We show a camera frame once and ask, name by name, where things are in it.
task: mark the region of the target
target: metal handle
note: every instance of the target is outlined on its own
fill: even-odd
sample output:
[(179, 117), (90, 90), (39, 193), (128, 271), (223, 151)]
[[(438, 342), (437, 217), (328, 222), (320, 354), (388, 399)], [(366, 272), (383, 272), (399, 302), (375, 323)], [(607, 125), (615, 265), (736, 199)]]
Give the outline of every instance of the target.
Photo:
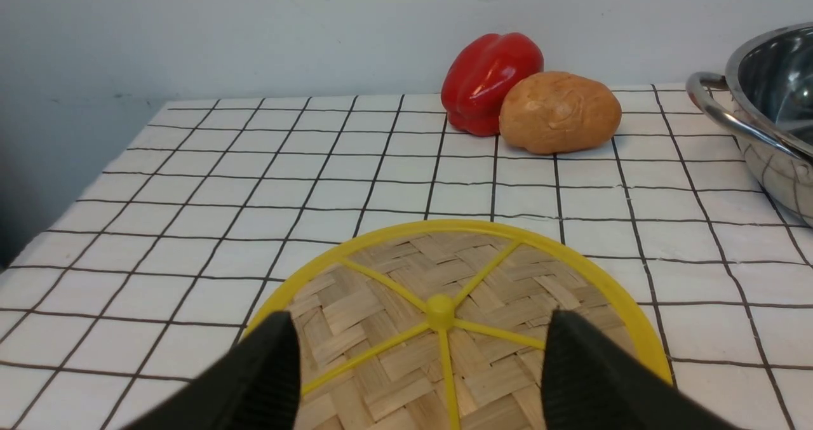
[(689, 98), (700, 111), (703, 111), (706, 117), (709, 117), (709, 119), (714, 121), (717, 125), (722, 126), (728, 131), (746, 135), (771, 147), (775, 147), (787, 155), (801, 158), (798, 153), (785, 146), (781, 141), (778, 141), (773, 135), (735, 118), (731, 112), (726, 111), (726, 108), (723, 108), (720, 103), (717, 103), (714, 98), (711, 98), (709, 92), (706, 91), (707, 86), (709, 86), (709, 88), (728, 89), (725, 76), (721, 74), (701, 71), (692, 74), (689, 76), (689, 80), (686, 81), (686, 92), (689, 94)]

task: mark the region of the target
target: potato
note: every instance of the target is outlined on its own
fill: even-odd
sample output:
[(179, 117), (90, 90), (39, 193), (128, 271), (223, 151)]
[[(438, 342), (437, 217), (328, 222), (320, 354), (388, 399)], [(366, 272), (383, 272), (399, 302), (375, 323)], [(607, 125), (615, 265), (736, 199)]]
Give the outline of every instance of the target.
[(621, 105), (607, 86), (561, 71), (526, 77), (500, 109), (505, 141), (542, 155), (601, 146), (619, 123)]

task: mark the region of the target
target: stainless steel pot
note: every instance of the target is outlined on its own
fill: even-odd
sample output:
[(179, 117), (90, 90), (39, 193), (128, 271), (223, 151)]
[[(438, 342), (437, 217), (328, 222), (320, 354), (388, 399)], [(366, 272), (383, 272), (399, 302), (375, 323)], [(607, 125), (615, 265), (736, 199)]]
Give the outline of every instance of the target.
[[(731, 91), (734, 111), (706, 88)], [(734, 51), (725, 76), (692, 74), (686, 91), (737, 137), (765, 190), (813, 227), (813, 22), (755, 37)]]

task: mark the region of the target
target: grid tablecloth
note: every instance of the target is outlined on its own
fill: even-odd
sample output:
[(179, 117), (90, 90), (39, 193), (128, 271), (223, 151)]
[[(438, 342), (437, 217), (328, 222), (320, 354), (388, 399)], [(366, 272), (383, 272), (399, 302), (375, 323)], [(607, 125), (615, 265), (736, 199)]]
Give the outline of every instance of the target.
[(813, 231), (680, 86), (615, 95), (615, 138), (552, 158), (456, 132), (438, 95), (168, 103), (0, 276), (0, 427), (120, 427), (226, 352), (317, 254), (478, 218), (606, 269), (677, 387), (726, 419), (813, 428)]

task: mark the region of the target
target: bell pepper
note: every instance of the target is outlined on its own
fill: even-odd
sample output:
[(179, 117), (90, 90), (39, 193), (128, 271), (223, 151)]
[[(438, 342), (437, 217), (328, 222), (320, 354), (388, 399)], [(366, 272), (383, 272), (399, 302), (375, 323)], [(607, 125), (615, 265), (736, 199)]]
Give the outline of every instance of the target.
[(441, 103), (449, 123), (477, 137), (498, 135), (508, 91), (543, 67), (541, 51), (524, 34), (480, 36), (459, 54), (443, 82)]

